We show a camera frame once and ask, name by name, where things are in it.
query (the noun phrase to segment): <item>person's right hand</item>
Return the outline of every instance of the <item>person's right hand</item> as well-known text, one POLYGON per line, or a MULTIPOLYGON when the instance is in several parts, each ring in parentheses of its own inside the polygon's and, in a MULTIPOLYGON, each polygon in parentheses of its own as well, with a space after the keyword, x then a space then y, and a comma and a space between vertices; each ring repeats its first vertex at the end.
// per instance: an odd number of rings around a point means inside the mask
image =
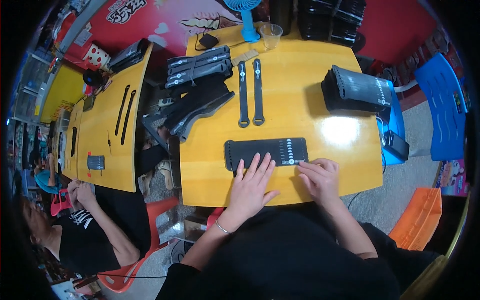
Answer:
POLYGON ((80 183, 78 189, 78 202, 80 202, 87 210, 90 205, 96 204, 96 197, 90 188, 90 184, 86 182, 80 183))
POLYGON ((310 193, 312 200, 327 211, 336 209, 343 202, 338 197, 338 163, 318 158, 311 163, 300 162, 299 177, 310 193))

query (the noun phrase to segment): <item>blue chair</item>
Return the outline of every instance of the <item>blue chair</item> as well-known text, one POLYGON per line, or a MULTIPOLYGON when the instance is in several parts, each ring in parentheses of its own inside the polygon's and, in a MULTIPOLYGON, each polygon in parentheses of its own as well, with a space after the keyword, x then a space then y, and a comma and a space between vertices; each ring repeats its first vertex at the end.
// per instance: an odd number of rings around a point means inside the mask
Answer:
MULTIPOLYGON (((441 53, 415 71, 415 79, 407 86, 393 87, 388 82, 392 93, 392 109, 388 126, 378 121, 382 132, 391 129, 405 139, 405 125, 396 93, 405 91, 418 83, 425 93, 433 121, 433 137, 430 154, 433 161, 463 158, 465 134, 465 113, 467 107, 456 75, 441 53)), ((401 164, 404 161, 396 158, 384 149, 386 165, 401 164)))

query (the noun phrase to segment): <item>wrist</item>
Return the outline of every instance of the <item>wrist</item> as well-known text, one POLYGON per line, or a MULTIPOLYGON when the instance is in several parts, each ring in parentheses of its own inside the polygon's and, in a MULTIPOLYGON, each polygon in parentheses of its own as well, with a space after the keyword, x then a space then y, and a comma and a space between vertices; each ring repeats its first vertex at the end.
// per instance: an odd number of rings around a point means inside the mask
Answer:
POLYGON ((333 196, 328 199, 322 199, 316 201, 317 204, 323 208, 328 214, 336 215, 339 212, 342 212, 347 207, 343 204, 342 200, 338 196, 333 196))
POLYGON ((236 231, 244 221, 237 218, 228 209, 226 209, 217 219, 218 224, 228 232, 236 231))
POLYGON ((93 199, 89 199, 88 201, 82 201, 80 204, 83 205, 83 207, 88 210, 90 213, 92 211, 95 211, 97 208, 100 208, 98 205, 98 202, 96 201, 96 198, 93 197, 93 199))

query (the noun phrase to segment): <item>finger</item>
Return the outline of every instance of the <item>finger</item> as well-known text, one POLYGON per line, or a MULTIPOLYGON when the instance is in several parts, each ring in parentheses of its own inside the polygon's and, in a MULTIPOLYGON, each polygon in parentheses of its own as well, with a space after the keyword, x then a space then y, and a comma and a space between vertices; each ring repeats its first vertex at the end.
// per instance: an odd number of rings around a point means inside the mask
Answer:
POLYGON ((259 186, 262 187, 263 189, 266 189, 267 187, 267 184, 270 180, 270 177, 272 177, 272 173, 273 173, 273 170, 275 169, 275 161, 274 160, 270 160, 270 164, 268 165, 268 168, 267 170, 265 171, 265 174, 264 176, 262 177, 262 179, 260 180, 259 182, 259 186))
POLYGON ((262 205, 265 206, 267 203, 270 202, 270 200, 277 197, 278 195, 280 195, 279 190, 274 190, 274 191, 270 191, 270 192, 266 193, 264 195, 264 198, 262 199, 262 205))
POLYGON ((325 170, 323 167, 321 167, 319 165, 300 162, 299 166, 302 167, 302 168, 312 170, 313 172, 318 173, 322 176, 329 176, 329 174, 330 174, 330 172, 328 172, 327 170, 325 170))
POLYGON ((260 153, 257 153, 253 156, 252 163, 250 164, 250 168, 248 168, 247 173, 243 177, 244 180, 249 181, 255 175, 255 171, 257 170, 258 161, 260 160, 260 153))
POLYGON ((327 158, 317 158, 316 160, 314 160, 311 163, 314 164, 314 165, 320 164, 320 165, 322 165, 322 167, 325 170, 327 170, 329 172, 335 172, 336 171, 335 165, 337 165, 337 167, 338 167, 338 164, 335 161, 327 159, 327 158))
POLYGON ((239 165, 237 167, 237 175, 235 176, 234 182, 240 182, 243 179, 243 167, 245 166, 245 161, 240 159, 239 165))
POLYGON ((313 194, 313 186, 315 183, 313 183, 313 181, 311 181, 310 178, 308 178, 308 176, 305 174, 300 174, 299 177, 301 178, 301 181, 303 181, 303 184, 305 184, 305 187, 310 195, 313 194))
POLYGON ((271 159, 270 153, 267 152, 264 156, 264 159, 262 160, 262 163, 258 167, 258 170, 255 172, 255 175, 252 178, 254 182, 260 183, 260 180, 262 180, 262 177, 264 176, 265 171, 267 171, 267 168, 270 165, 270 159, 271 159))
POLYGON ((318 174, 317 172, 315 171, 312 171, 308 168, 304 168, 304 167, 301 167, 301 166, 297 166, 298 170, 300 171, 300 173, 303 173, 305 175, 307 175, 307 177, 313 181, 313 183, 315 184, 319 184, 322 179, 324 178, 324 176, 318 174))

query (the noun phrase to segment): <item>orange plastic crate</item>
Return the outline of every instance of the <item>orange plastic crate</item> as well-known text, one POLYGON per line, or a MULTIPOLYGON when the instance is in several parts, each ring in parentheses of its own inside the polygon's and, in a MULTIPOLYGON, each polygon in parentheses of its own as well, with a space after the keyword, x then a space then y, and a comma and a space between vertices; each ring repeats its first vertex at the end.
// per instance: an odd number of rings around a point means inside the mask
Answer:
POLYGON ((417 188, 390 234, 397 247, 423 250, 442 216, 440 189, 417 188))

